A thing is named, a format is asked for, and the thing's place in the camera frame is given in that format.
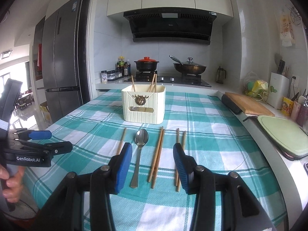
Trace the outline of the person's left hand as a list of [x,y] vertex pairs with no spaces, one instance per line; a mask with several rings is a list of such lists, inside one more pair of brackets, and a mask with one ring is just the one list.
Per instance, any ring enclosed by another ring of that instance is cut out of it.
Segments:
[[1,179],[6,181],[7,189],[3,190],[4,198],[10,203],[17,203],[23,191],[23,176],[25,167],[19,166],[17,173],[10,177],[8,171],[1,166]]

